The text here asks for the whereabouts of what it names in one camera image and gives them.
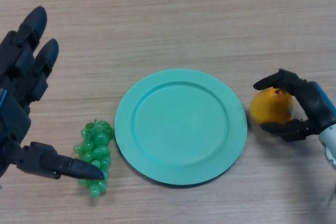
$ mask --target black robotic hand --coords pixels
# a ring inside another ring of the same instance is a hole
[[[262,129],[289,142],[319,135],[326,148],[327,160],[336,168],[336,108],[321,87],[314,81],[302,80],[295,73],[284,69],[254,84],[257,90],[270,87],[294,96],[308,119],[293,119],[286,124],[265,123],[261,125]]]
[[[35,8],[0,44],[0,177],[10,164],[39,176],[61,175],[103,180],[103,172],[82,160],[57,154],[51,145],[20,144],[30,128],[30,104],[39,101],[48,88],[58,56],[58,43],[51,39],[34,58],[33,53],[47,25],[47,13]]]

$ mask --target green grapes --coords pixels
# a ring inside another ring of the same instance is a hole
[[[73,152],[81,160],[100,168],[104,173],[104,180],[78,179],[77,182],[80,186],[88,188],[91,198],[98,198],[107,190],[108,169],[111,166],[111,152],[108,144],[114,139],[114,130],[108,122],[95,120],[87,123],[80,134],[83,141],[74,146]]]

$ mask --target wooden table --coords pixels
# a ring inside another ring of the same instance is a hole
[[[113,124],[128,88],[167,68],[211,73],[248,107],[253,83],[282,67],[336,102],[336,0],[0,0],[1,36],[38,5],[49,18],[41,44],[55,37],[60,53],[24,144],[71,155],[87,122]],[[0,179],[0,222],[336,222],[335,171],[317,137],[284,144],[253,127],[232,169],[189,189],[152,184],[111,148],[108,192],[97,202],[73,179],[10,167]]]

